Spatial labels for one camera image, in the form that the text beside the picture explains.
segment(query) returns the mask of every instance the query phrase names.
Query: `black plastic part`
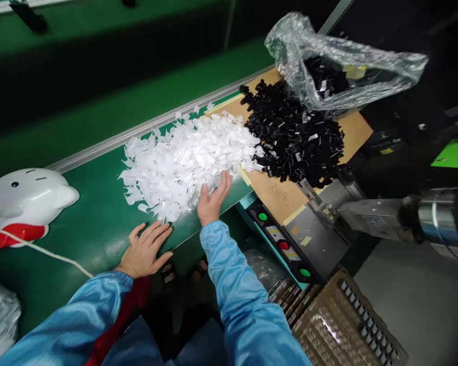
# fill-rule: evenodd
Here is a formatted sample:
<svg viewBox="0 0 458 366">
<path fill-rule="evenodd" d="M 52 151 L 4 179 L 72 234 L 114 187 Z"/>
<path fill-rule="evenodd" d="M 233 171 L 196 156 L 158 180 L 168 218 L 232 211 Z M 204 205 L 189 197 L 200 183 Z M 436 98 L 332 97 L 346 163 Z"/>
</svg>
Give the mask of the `black plastic part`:
<svg viewBox="0 0 458 366">
<path fill-rule="evenodd" d="M 42 15 L 36 15 L 28 4 L 11 1 L 10 7 L 34 33 L 44 34 L 47 32 L 46 19 Z"/>
<path fill-rule="evenodd" d="M 122 3 L 126 8 L 134 8 L 137 5 L 136 0 L 122 0 Z"/>
</svg>

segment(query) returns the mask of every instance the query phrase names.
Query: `cardboard sheet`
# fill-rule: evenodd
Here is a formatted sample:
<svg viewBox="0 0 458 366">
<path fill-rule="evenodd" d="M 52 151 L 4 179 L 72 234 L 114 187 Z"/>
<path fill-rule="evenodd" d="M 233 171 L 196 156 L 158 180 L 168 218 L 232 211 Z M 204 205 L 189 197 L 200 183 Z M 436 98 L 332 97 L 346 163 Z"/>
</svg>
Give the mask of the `cardboard sheet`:
<svg viewBox="0 0 458 366">
<path fill-rule="evenodd" d="M 267 84 L 274 84 L 281 79 L 277 69 L 273 68 L 247 85 L 249 89 L 256 94 L 255 87 L 263 79 Z M 240 99 L 226 104 L 222 107 L 214 108 L 207 114 L 220 113 L 226 110 L 234 116 L 241 115 L 244 121 L 247 121 L 250 112 L 247 111 L 248 105 L 241 105 Z M 347 163 L 358 149 L 365 143 L 368 137 L 371 136 L 372 129 L 361 116 L 359 112 L 350 112 L 344 117 L 337 120 L 341 129 L 345 133 L 344 137 L 344 156 L 340 159 L 340 163 Z M 283 222 L 298 210 L 303 204 L 308 202 L 307 197 L 302 193 L 297 184 L 287 180 L 280 182 L 280 178 L 269 177 L 266 173 L 252 171 L 246 173 L 247 178 L 251 181 L 251 186 L 254 191 L 270 210 L 271 214 L 277 219 L 279 224 Z"/>
</svg>

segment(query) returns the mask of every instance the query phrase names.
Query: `red button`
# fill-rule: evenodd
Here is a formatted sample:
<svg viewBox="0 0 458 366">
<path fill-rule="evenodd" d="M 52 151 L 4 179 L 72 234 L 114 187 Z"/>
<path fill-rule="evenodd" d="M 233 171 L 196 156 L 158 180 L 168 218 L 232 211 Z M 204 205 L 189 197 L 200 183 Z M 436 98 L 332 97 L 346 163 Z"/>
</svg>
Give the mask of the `red button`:
<svg viewBox="0 0 458 366">
<path fill-rule="evenodd" d="M 284 242 L 284 241 L 279 242 L 278 245 L 279 245 L 280 248 L 282 248 L 283 250 L 288 250 L 288 249 L 290 249 L 289 245 L 288 245 L 286 242 Z"/>
</svg>

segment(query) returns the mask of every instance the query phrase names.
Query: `left hand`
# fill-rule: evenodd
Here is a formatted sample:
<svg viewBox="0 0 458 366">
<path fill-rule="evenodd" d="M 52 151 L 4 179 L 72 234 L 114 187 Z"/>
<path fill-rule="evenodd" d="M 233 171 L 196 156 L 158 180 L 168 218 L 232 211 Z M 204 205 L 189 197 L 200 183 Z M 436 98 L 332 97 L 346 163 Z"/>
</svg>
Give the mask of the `left hand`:
<svg viewBox="0 0 458 366">
<path fill-rule="evenodd" d="M 139 232 L 146 224 L 142 223 L 134 228 L 129 234 L 131 246 L 122 256 L 121 264 L 114 270 L 124 272 L 134 279 L 155 274 L 173 255 L 173 252 L 166 252 L 156 259 L 156 254 L 161 245 L 173 231 L 168 223 L 160 225 L 161 221 L 156 221 L 139 237 Z"/>
</svg>

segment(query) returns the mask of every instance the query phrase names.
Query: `sleeve cuff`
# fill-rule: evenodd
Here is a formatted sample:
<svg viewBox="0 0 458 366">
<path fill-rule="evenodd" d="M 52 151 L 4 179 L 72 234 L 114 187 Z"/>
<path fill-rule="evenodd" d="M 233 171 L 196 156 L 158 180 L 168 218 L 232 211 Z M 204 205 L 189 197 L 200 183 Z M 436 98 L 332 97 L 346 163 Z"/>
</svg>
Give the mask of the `sleeve cuff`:
<svg viewBox="0 0 458 366">
<path fill-rule="evenodd" d="M 134 284 L 134 279 L 128 274 L 125 274 L 124 272 L 117 270 L 112 270 L 108 273 L 111 273 L 116 279 L 118 279 L 121 285 L 124 285 L 128 288 L 132 288 L 132 285 Z"/>
<path fill-rule="evenodd" d="M 207 224 L 205 227 L 202 228 L 200 232 L 200 237 L 206 236 L 211 232 L 216 230 L 220 230 L 221 228 L 227 227 L 227 225 L 222 222 L 221 220 L 212 221 L 210 224 Z"/>
</svg>

